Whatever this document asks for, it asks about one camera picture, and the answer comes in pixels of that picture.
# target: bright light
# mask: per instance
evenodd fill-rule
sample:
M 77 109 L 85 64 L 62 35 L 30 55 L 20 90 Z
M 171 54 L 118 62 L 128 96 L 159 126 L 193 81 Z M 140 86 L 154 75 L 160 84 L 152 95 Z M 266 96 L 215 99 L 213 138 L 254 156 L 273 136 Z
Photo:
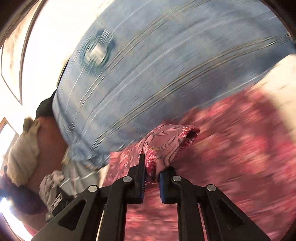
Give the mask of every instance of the bright light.
M 33 236 L 29 234 L 29 232 L 26 230 L 24 225 L 21 221 L 19 221 L 9 210 L 9 207 L 11 206 L 11 202 L 7 201 L 6 198 L 2 198 L 0 202 L 0 211 L 7 220 L 7 223 L 11 227 L 12 231 L 22 238 L 25 241 L 31 241 Z

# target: beige surface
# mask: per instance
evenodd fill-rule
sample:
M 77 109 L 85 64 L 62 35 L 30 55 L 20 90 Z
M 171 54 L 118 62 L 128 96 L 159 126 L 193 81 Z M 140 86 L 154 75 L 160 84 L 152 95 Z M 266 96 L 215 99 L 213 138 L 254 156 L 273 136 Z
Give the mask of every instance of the beige surface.
M 296 142 L 296 55 L 282 59 L 253 88 L 259 88 L 270 98 Z

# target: black device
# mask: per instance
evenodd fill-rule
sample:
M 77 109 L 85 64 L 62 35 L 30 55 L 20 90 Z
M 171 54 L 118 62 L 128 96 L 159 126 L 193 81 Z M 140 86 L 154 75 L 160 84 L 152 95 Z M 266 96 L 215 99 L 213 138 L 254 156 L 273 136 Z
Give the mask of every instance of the black device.
M 89 186 L 69 203 L 70 196 L 63 200 L 56 189 L 54 218 L 32 241 L 95 241 L 104 209 L 98 240 L 124 240 L 127 204 L 143 202 L 144 185 L 145 155 L 141 154 L 139 164 L 111 186 Z M 209 241 L 270 241 L 216 186 L 193 185 L 172 167 L 160 174 L 160 197 L 164 204 L 177 203 L 179 240 L 204 240 L 203 219 Z

